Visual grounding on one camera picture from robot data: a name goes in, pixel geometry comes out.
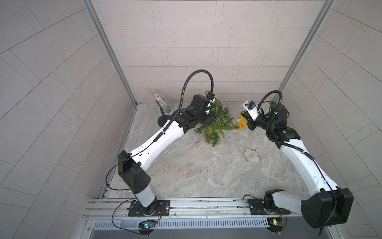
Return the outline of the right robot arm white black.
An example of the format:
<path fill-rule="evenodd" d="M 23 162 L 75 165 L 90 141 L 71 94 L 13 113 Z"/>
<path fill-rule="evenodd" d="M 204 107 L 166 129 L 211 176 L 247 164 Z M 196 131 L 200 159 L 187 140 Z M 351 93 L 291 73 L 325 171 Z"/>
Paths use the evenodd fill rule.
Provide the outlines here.
<path fill-rule="evenodd" d="M 309 154 L 301 137 L 287 126 L 288 111 L 284 105 L 271 104 L 265 114 L 253 101 L 243 104 L 241 116 L 250 130 L 262 128 L 267 138 L 293 163 L 303 179 L 310 197 L 302 199 L 285 193 L 281 189 L 269 190 L 264 196 L 268 213 L 286 209 L 303 216 L 315 229 L 344 224 L 348 221 L 354 196 L 347 188 L 340 188 Z"/>

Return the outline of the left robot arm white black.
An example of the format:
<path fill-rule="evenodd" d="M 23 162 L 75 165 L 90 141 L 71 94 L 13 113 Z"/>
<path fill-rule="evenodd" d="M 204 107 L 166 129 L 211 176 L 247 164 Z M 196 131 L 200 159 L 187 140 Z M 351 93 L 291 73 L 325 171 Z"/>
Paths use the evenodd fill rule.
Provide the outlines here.
<path fill-rule="evenodd" d="M 197 124 L 209 126 L 216 116 L 212 112 L 215 95 L 194 95 L 191 104 L 165 115 L 165 124 L 151 138 L 138 148 L 118 155 L 118 175 L 127 184 L 146 215 L 151 215 L 157 207 L 157 198 L 150 188 L 151 177 L 146 173 L 157 156 L 172 142 L 184 135 Z"/>

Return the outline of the small green christmas tree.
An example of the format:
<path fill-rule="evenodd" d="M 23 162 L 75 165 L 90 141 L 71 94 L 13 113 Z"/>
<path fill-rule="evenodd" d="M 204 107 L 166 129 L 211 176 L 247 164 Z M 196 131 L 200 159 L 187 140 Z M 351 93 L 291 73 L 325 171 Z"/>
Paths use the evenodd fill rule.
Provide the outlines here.
<path fill-rule="evenodd" d="M 229 107 L 223 107 L 223 112 L 220 117 L 213 119 L 209 126 L 198 124 L 195 133 L 203 135 L 207 144 L 212 147 L 217 146 L 221 142 L 221 138 L 226 137 L 227 131 L 238 129 L 234 123 L 235 117 L 230 115 Z"/>

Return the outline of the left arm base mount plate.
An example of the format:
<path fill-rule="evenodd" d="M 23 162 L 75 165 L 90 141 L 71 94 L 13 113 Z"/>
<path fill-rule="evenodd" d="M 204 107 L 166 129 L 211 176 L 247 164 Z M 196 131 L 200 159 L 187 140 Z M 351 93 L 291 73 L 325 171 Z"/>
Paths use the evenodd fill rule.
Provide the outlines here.
<path fill-rule="evenodd" d="M 129 217 L 155 217 L 169 216 L 170 200 L 155 199 L 147 208 L 143 207 L 138 200 L 131 202 L 129 208 Z"/>

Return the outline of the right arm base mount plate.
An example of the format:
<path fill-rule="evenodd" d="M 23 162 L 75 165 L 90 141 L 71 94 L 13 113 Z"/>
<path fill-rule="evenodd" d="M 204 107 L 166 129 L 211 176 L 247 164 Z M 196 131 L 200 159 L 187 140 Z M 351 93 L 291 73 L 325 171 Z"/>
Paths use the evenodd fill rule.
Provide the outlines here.
<path fill-rule="evenodd" d="M 281 208 L 273 208 L 273 209 L 266 209 L 264 204 L 263 204 L 263 199 L 255 199 L 255 198 L 250 198 L 246 200 L 251 215 L 281 215 L 281 214 L 286 214 L 289 215 L 291 212 L 286 209 L 281 209 Z"/>

